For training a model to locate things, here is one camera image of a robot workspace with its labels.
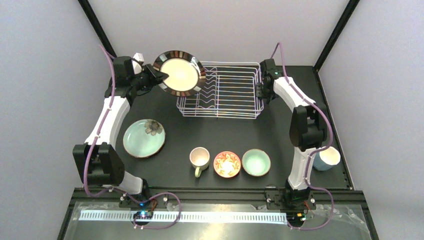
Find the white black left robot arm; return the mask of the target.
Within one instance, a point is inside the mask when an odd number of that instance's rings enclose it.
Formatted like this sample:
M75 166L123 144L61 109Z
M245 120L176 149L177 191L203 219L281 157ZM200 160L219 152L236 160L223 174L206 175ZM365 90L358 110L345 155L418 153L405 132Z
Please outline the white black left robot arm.
M125 116L138 91L160 84L168 75L144 64L141 53L114 57L106 55L111 77L104 93L102 111L94 129L72 155L86 194L98 197L109 191L146 195L147 181L126 171L115 147Z

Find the black striped rim dinner plate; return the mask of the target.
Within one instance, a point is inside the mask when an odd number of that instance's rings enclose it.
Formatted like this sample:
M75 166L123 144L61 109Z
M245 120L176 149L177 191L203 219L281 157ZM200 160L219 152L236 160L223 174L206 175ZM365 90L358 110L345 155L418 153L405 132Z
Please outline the black striped rim dinner plate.
M206 70L202 62L182 50L170 50L160 54L155 59L153 68L168 75L158 86L173 96L193 96L206 85Z

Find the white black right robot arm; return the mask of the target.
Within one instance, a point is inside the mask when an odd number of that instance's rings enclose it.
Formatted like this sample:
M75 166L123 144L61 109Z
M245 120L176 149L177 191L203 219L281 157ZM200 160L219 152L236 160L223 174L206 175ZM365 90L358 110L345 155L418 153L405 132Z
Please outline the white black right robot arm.
M272 58L260 62L261 82L256 85L258 98L269 103L280 97L290 108L289 138L294 147L291 172L280 202L288 209L298 208L309 199L310 176L315 153L327 140L328 125L325 114L318 111L314 100L307 97L293 78L278 70Z

